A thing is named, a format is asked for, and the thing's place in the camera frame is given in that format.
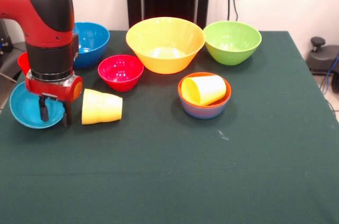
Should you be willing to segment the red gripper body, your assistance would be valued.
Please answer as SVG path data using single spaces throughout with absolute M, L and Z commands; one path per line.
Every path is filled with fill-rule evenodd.
M 62 102 L 74 102 L 79 98 L 83 89 L 83 79 L 72 73 L 66 80 L 44 82 L 33 78 L 31 71 L 25 76 L 25 85 L 29 92 L 51 97 Z

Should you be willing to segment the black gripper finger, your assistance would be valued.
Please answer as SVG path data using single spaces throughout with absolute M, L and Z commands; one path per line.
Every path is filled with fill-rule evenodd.
M 46 106 L 46 98 L 44 96 L 39 96 L 39 110 L 41 120 L 43 122 L 49 121 L 48 108 Z
M 63 107 L 65 109 L 64 115 L 63 115 L 63 125 L 64 127 L 68 127 L 72 123 L 72 108 L 71 103 L 64 102 Z

